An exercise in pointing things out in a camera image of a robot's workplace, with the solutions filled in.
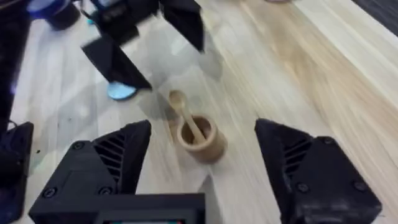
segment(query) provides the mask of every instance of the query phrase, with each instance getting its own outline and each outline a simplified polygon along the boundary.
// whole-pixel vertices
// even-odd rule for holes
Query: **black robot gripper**
[[[120,46],[139,35],[138,23],[159,12],[199,52],[203,52],[205,35],[201,7],[194,0],[122,0],[109,6],[103,6],[98,0],[91,2],[97,9],[94,13],[81,11],[94,22],[101,37],[82,49],[109,82],[117,81],[137,89],[152,88]]]

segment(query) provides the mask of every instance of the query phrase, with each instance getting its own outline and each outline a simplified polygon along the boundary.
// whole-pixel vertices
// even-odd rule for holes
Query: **screw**
[[[43,198],[52,198],[57,194],[57,188],[51,187],[44,190],[42,196]]]
[[[112,193],[112,188],[110,187],[102,187],[98,191],[99,195],[110,195]]]
[[[364,192],[367,189],[366,184],[364,182],[354,181],[353,185],[354,188],[360,192]]]
[[[326,137],[325,140],[323,140],[325,144],[332,144],[334,140],[331,137]]]
[[[79,149],[81,149],[84,145],[85,145],[85,144],[82,143],[82,142],[75,142],[75,143],[73,143],[73,145],[72,145],[72,149],[73,149],[73,150],[79,150]]]
[[[304,184],[304,183],[298,183],[296,185],[296,188],[301,193],[308,193],[310,191],[310,187],[307,184]]]

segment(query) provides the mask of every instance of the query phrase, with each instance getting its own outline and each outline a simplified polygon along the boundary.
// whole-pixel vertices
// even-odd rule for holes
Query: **wood grain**
[[[383,203],[375,223],[397,223],[398,38],[351,1],[198,3],[206,54],[163,19],[146,21],[123,50],[154,91],[123,102],[106,96],[106,81],[80,49],[98,36],[84,18],[63,32],[33,23],[11,116],[35,124],[32,152],[40,150],[32,155],[25,210],[73,141],[149,119],[139,193],[207,189],[217,223],[280,223],[254,133],[262,117],[336,138]],[[175,147],[172,89],[225,135],[228,149],[217,164],[200,165]],[[32,222],[25,216],[19,223]]]

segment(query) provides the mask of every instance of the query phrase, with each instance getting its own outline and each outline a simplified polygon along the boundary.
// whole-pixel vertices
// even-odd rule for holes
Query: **display screen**
[[[180,221],[174,222],[112,222],[112,224],[183,224]]]

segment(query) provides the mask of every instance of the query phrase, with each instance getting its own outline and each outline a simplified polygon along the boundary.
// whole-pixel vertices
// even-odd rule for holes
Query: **black bracket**
[[[203,194],[136,195],[149,121],[71,145],[35,201],[36,224],[167,222],[204,224]]]
[[[382,205],[338,143],[259,119],[256,134],[282,224],[370,224]]]
[[[29,172],[33,124],[26,122],[0,138],[0,223],[22,215]]]

